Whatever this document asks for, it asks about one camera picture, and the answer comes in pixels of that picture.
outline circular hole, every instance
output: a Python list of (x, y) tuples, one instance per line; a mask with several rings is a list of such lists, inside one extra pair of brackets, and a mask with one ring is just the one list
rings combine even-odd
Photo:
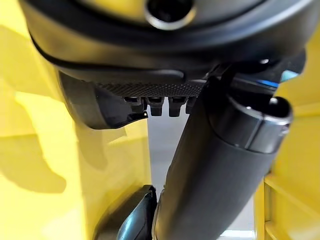
[(145, 6), (146, 20), (161, 30), (176, 30), (195, 16), (193, 0), (149, 0)]
[(147, 3), (150, 14), (166, 23), (183, 19), (192, 6), (192, 0), (149, 0)]

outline black plastic part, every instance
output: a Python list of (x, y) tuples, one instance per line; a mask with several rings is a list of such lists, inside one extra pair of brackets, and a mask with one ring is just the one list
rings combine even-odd
[(146, 103), (150, 105), (150, 111), (152, 116), (162, 115), (162, 106), (164, 104), (164, 97), (146, 97)]
[(168, 97), (169, 101), (169, 117), (179, 117), (181, 106), (187, 102), (187, 97), (176, 96)]
[(151, 186), (119, 229), (117, 240), (152, 240), (152, 223), (157, 207), (156, 189)]
[[(262, 128), (257, 130), (262, 130), (258, 136), (267, 139), (259, 143), (260, 148), (255, 147), (253, 150), (229, 139), (228, 136), (232, 134), (216, 134), (221, 126), (210, 121), (214, 114), (217, 114), (216, 117), (221, 122), (233, 116), (233, 122), (228, 126), (229, 133), (235, 135), (239, 133), (239, 129), (234, 128), (234, 125), (241, 117), (228, 116), (228, 110), (226, 114), (219, 114), (215, 100), (225, 101), (220, 98), (225, 92), (218, 94), (224, 89), (215, 87), (217, 86), (212, 86), (216, 89), (215, 92), (211, 91), (210, 86), (203, 90), (186, 123), (158, 203), (154, 239), (218, 239), (255, 192), (277, 154), (279, 146), (273, 148), (272, 153), (263, 148), (263, 145), (271, 143), (275, 138), (268, 139), (268, 134)], [(247, 113), (242, 113), (248, 119), (256, 119), (247, 110)], [(272, 113), (275, 114), (274, 117), (288, 122), (284, 115), (290, 115), (290, 112), (280, 116), (277, 108), (274, 111), (266, 109), (266, 115)], [(277, 120), (272, 122), (275, 128), (282, 124)], [(286, 132), (273, 128), (269, 130), (277, 132), (279, 139), (288, 132), (288, 129)], [(255, 126), (248, 127), (246, 131), (255, 133)]]
[(190, 114), (192, 111), (192, 108), (194, 107), (194, 104), (197, 100), (196, 96), (191, 96), (188, 98), (188, 101), (186, 102), (186, 106), (185, 106), (185, 113), (186, 114)]
[(122, 97), (113, 95), (105, 89), (96, 88), (95, 94), (101, 114), (110, 129), (118, 129), (148, 118), (147, 112), (133, 112), (130, 105)]
[(65, 0), (20, 0), (29, 31), (48, 56), (77, 64), (208, 70), (214, 62), (298, 53), (318, 24), (318, 0), (265, 0), (217, 24), (163, 32), (99, 17)]
[(117, 209), (110, 213), (107, 209), (105, 214), (103, 214), (99, 223), (95, 228), (94, 240), (115, 240), (119, 229), (126, 221), (127, 217), (133, 212), (137, 205), (144, 200), (145, 196), (152, 193), (152, 199), (150, 199), (151, 208), (150, 214), (153, 215), (155, 207), (157, 206), (157, 196), (155, 188), (152, 185), (144, 185), (139, 190), (135, 191), (123, 204), (121, 204)]
[(144, 100), (141, 97), (125, 97), (125, 102), (130, 105), (135, 113), (143, 113), (145, 111)]

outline black plastic housing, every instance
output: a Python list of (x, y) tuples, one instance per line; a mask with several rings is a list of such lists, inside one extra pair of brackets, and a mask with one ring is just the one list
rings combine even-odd
[(39, 51), (58, 69), (68, 63), (176, 70), (201, 79), (221, 62), (282, 59), (305, 46), (318, 23), (318, 0), (265, 0), (215, 24), (165, 32), (100, 16), (65, 0), (20, 0)]

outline yellow wall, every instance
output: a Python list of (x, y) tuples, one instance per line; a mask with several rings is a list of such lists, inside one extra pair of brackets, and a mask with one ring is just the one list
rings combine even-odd
[(320, 240), (320, 28), (307, 52), (305, 73), (277, 92), (295, 120), (255, 195), (257, 240)]
[(145, 120), (93, 130), (71, 118), (15, 0), (0, 1), (0, 239), (90, 240), (150, 184)]

